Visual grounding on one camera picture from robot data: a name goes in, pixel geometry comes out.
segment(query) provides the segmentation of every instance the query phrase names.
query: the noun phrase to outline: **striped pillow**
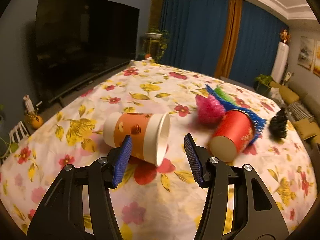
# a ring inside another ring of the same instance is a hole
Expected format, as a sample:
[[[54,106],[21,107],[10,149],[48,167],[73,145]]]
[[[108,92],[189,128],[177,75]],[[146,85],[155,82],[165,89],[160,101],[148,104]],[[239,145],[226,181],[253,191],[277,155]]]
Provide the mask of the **striped pillow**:
[[[300,102],[290,104],[289,110],[297,121],[305,118],[307,118],[309,122],[313,122],[315,120],[315,117]]]

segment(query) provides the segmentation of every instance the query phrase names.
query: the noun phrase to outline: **tv screen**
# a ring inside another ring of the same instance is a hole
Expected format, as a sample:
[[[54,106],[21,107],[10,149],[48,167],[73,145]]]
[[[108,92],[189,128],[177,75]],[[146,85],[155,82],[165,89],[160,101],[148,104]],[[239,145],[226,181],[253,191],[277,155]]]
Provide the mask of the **tv screen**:
[[[39,0],[36,53],[47,101],[134,59],[139,11],[106,0]]]

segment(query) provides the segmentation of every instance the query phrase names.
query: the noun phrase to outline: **orange paper cup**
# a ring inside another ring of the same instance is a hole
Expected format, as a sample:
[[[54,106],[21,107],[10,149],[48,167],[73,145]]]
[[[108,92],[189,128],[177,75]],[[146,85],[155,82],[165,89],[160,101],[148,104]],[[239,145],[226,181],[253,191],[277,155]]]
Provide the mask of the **orange paper cup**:
[[[119,147],[124,137],[132,138],[131,155],[160,166],[167,149],[170,129],[169,114],[112,113],[103,127],[103,139]]]
[[[209,142],[211,153],[224,162],[231,162],[248,146],[254,133],[252,120],[245,112],[230,110]]]

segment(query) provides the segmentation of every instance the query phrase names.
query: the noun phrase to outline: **blue curtain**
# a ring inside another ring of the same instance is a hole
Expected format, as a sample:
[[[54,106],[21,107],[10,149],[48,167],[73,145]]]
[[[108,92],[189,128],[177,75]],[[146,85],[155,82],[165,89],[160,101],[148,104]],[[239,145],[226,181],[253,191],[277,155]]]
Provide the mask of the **blue curtain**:
[[[288,26],[264,9],[243,2],[238,43],[229,78],[253,86],[259,74],[270,75],[279,33]]]
[[[164,0],[161,29],[170,42],[162,63],[213,76],[225,35],[229,0]]]

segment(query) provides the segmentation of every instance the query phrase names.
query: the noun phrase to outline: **floral bedsheet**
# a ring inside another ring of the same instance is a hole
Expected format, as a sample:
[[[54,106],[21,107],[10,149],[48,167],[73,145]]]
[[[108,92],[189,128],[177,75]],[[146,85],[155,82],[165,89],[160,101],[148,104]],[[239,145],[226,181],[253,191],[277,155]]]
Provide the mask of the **floral bedsheet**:
[[[160,167],[130,158],[122,183],[110,195],[125,240],[191,240],[204,207],[207,189],[194,182],[183,147],[185,134],[206,147],[212,129],[196,122],[196,94],[205,85],[220,86],[243,107],[268,121],[279,110],[271,100],[212,77],[149,61],[132,66],[89,90],[47,121],[0,168],[0,198],[26,232],[46,190],[62,167],[90,165],[110,147],[102,139],[108,114],[165,113],[171,117],[169,145]],[[269,139],[268,129],[241,153],[233,166],[250,163],[272,193],[289,231],[293,231],[316,199],[314,171],[291,123],[286,139]],[[84,222],[92,232],[88,189],[84,187]],[[233,214],[229,187],[225,232]]]

